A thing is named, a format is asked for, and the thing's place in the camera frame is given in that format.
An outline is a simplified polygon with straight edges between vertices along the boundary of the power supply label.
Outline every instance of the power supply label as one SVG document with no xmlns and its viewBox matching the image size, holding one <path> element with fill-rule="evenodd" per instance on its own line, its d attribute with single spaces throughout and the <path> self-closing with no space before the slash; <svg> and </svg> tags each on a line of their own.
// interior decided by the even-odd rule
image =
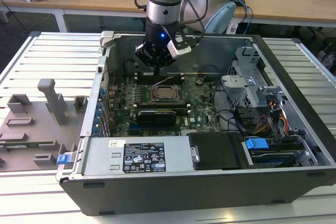
<svg viewBox="0 0 336 224">
<path fill-rule="evenodd" d="M 166 171 L 163 143 L 124 145 L 124 173 L 157 173 Z"/>
</svg>

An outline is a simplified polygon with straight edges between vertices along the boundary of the blue tab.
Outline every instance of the blue tab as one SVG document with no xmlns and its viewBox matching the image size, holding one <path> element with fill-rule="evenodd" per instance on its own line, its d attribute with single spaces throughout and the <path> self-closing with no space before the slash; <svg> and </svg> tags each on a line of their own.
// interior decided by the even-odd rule
<svg viewBox="0 0 336 224">
<path fill-rule="evenodd" d="M 57 158 L 58 165 L 71 165 L 71 155 L 70 154 L 61 154 Z"/>
<path fill-rule="evenodd" d="M 249 138 L 245 143 L 248 149 L 269 149 L 265 138 Z"/>
</svg>

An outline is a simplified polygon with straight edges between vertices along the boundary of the metal slotted surface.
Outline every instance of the metal slotted surface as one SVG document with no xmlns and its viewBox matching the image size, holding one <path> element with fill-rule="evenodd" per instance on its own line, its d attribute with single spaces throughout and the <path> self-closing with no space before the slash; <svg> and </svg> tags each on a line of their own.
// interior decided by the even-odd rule
<svg viewBox="0 0 336 224">
<path fill-rule="evenodd" d="M 0 83 L 0 124 L 6 118 L 12 94 L 26 94 L 31 101 L 46 101 L 37 89 L 41 78 L 53 78 L 55 91 L 64 100 L 90 95 L 98 59 L 100 34 L 41 33 L 29 45 Z"/>
<path fill-rule="evenodd" d="M 84 59 L 97 59 L 99 54 L 97 50 L 87 52 L 82 50 L 80 53 L 76 51 L 64 51 L 59 54 L 57 46 L 52 47 L 51 51 L 33 51 L 29 50 L 34 44 L 34 49 L 37 47 L 37 40 L 55 40 L 61 45 L 61 41 L 97 41 L 99 43 L 99 34 L 59 34 L 59 33 L 42 33 L 35 41 L 30 41 L 27 50 L 23 52 L 17 61 L 29 62 L 27 58 L 34 58 L 32 65 L 36 66 L 39 63 L 43 66 L 47 65 L 46 58 L 52 59 L 49 63 L 61 65 L 56 58 L 64 61 L 67 59 L 83 59 L 82 65 L 90 65 L 89 61 Z M 328 80 L 325 75 L 317 71 L 312 71 L 309 62 L 311 58 L 306 56 L 299 46 L 287 39 L 266 39 L 266 43 L 272 47 L 283 45 L 280 50 L 273 49 L 277 58 L 281 63 L 287 64 L 286 69 L 290 72 L 290 76 L 301 89 L 333 89 L 333 83 Z M 295 68 L 301 67 L 297 63 L 293 67 L 289 63 L 284 62 L 305 62 L 304 72 L 295 72 Z M 72 61 L 72 64 L 78 66 L 78 62 Z M 31 80 L 26 83 L 25 89 L 35 89 L 36 80 L 39 78 L 55 78 L 56 88 L 66 90 L 76 84 L 75 88 L 79 90 L 88 89 L 92 85 L 94 72 L 91 71 L 20 71 L 13 72 L 15 67 L 8 71 L 8 75 L 3 78 L 0 75 L 0 81 L 4 80 L 0 85 L 0 92 L 6 86 L 12 89 L 20 88 L 21 81 L 25 79 Z M 270 79 L 274 81 L 273 76 L 269 73 Z M 44 100 L 43 97 L 30 97 L 34 100 Z M 333 96 L 325 96 L 317 92 L 315 96 L 308 95 L 307 99 L 311 102 L 315 110 L 320 116 L 333 116 L 336 113 L 336 98 Z M 6 106 L 8 97 L 0 98 L 0 107 Z M 178 212 L 157 212 L 153 214 L 137 214 L 137 215 L 122 215 L 122 216 L 103 216 L 103 217 L 88 217 L 80 212 L 79 207 L 70 199 L 70 197 L 62 190 L 55 180 L 54 171 L 50 171 L 46 176 L 29 176 L 29 172 L 25 172 L 28 176 L 25 177 L 1 177 L 0 178 L 0 201 L 5 202 L 0 207 L 0 223 L 60 223 L 65 220 L 76 220 L 82 223 L 95 224 L 165 224 L 165 223 L 187 223 L 187 224 L 214 224 L 214 223 L 267 223 L 267 224 L 334 224 L 336 223 L 336 185 L 315 188 L 301 198 L 295 200 L 292 204 L 278 204 L 269 206 L 249 206 L 236 208 L 221 208 L 221 209 L 205 209 L 193 211 L 178 211 Z"/>
<path fill-rule="evenodd" d="M 336 88 L 333 76 L 302 45 L 291 39 L 264 39 L 331 133 L 336 136 Z M 276 84 L 269 69 L 269 79 Z"/>
</svg>

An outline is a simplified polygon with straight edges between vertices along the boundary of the metal bracket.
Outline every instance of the metal bracket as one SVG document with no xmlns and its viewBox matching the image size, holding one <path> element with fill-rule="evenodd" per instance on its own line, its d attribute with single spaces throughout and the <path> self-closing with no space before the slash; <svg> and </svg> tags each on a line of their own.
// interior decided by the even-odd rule
<svg viewBox="0 0 336 224">
<path fill-rule="evenodd" d="M 114 41 L 115 39 L 116 39 L 116 35 L 114 34 L 114 31 L 103 31 L 100 34 L 100 39 L 99 39 L 100 47 L 107 48 L 110 46 L 114 46 L 116 43 Z"/>
<path fill-rule="evenodd" d="M 243 76 L 222 76 L 223 87 L 231 100 L 237 100 L 240 104 L 244 103 L 247 91 L 246 87 L 254 86 L 252 78 Z"/>
<path fill-rule="evenodd" d="M 259 99 L 258 104 L 266 104 L 266 96 L 267 95 L 278 95 L 282 94 L 282 90 L 280 87 L 271 86 L 271 87 L 259 87 L 256 91 L 257 97 Z"/>
<path fill-rule="evenodd" d="M 236 56 L 239 64 L 252 64 L 253 66 L 257 65 L 260 58 L 253 47 L 239 47 L 236 51 Z"/>
</svg>

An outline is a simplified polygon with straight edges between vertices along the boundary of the yellow wire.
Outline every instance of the yellow wire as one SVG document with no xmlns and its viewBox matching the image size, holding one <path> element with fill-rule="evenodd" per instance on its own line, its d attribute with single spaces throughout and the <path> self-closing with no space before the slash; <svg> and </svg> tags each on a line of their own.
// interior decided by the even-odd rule
<svg viewBox="0 0 336 224">
<path fill-rule="evenodd" d="M 267 124 L 265 124 L 263 127 L 261 127 L 260 129 L 258 129 L 255 133 L 253 133 L 253 134 L 258 134 L 258 133 L 260 133 L 261 131 L 263 131 L 264 129 L 266 129 L 266 127 L 268 127 L 269 126 L 269 124 L 267 123 Z"/>
</svg>

